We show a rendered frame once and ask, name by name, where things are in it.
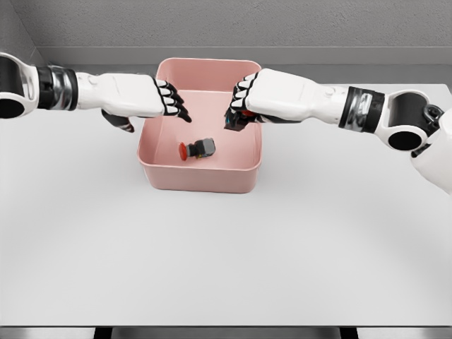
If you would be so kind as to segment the pink plastic basket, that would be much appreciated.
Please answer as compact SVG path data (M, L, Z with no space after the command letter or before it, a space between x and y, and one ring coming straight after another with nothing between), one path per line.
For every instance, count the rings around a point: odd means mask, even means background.
M262 160L261 125L229 131L224 114L236 83L260 69L246 60L170 58L160 63L157 79L177 89L192 122L171 117L145 120L137 156L153 187L238 194L254 188ZM180 158L180 143L204 138L215 142L212 156Z

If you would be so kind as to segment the industrial switch with red button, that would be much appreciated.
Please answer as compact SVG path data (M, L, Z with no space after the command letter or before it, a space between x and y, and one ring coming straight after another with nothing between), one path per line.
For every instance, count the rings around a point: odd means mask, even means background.
M228 109L225 113L225 127L229 131L242 131L248 124L254 123L257 114L249 110L235 111Z
M210 157L216 151L215 141L212 138L204 138L189 144L181 142L178 151L179 156L183 161L186 161L189 157L194 157L196 159Z

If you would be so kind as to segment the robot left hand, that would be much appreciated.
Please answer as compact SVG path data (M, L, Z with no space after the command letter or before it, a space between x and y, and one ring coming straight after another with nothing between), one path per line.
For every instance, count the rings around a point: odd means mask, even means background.
M133 133L131 117L178 117L192 122L184 100L169 82L144 74L106 73L99 76L102 116L114 127Z

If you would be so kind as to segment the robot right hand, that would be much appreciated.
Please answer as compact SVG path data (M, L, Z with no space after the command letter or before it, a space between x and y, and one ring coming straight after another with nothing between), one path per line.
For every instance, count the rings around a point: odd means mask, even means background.
M317 86L308 78L262 69L236 84L228 109L256 113L254 123L297 124L309 116Z

